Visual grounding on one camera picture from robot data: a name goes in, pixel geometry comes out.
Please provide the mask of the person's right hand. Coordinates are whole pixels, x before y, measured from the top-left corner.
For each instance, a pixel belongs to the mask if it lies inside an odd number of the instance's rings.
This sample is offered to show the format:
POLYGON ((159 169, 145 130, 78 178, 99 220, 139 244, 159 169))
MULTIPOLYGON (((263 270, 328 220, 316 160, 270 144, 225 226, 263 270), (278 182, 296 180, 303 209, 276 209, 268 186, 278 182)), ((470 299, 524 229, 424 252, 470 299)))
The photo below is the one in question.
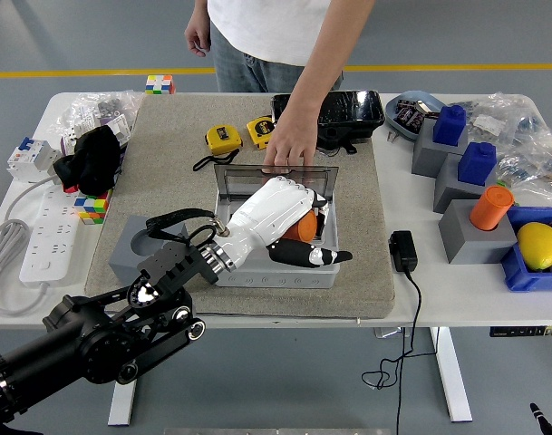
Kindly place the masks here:
POLYGON ((206 57, 210 51, 210 22, 207 19, 190 20, 184 36, 188 50, 197 57, 206 57))

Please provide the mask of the person's left hand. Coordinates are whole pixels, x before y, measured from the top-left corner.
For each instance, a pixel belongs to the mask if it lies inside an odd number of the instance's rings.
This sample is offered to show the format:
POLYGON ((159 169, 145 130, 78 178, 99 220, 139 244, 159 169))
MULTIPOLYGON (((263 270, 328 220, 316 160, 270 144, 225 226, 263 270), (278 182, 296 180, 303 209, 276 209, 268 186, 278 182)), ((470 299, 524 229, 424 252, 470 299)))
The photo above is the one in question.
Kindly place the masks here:
POLYGON ((266 148, 263 168, 278 173, 287 167, 310 167, 314 164, 317 125, 280 120, 266 148))

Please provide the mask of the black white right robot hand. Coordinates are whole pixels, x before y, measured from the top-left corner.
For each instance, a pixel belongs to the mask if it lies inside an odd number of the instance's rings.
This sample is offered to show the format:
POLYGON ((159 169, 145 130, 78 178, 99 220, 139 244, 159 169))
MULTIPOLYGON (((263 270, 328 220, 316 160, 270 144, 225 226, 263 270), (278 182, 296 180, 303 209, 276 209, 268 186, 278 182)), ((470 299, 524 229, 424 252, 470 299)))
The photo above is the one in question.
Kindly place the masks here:
POLYGON ((552 424, 547 420, 542 410, 534 402, 529 404, 529 408, 539 425, 541 433, 543 435, 552 435, 552 424))

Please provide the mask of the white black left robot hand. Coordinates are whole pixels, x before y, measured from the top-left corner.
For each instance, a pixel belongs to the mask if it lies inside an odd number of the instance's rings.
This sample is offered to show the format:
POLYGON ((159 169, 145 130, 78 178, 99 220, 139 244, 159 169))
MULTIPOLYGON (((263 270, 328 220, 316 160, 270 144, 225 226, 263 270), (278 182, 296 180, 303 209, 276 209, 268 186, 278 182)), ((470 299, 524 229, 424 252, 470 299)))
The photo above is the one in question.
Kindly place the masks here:
POLYGON ((314 190, 277 176, 266 182, 232 215, 224 236, 213 237, 205 253, 227 271, 241 267, 249 254, 264 247, 271 260, 290 266, 317 268, 349 261, 348 251, 286 239, 285 233, 309 212, 326 212, 328 201, 314 190))

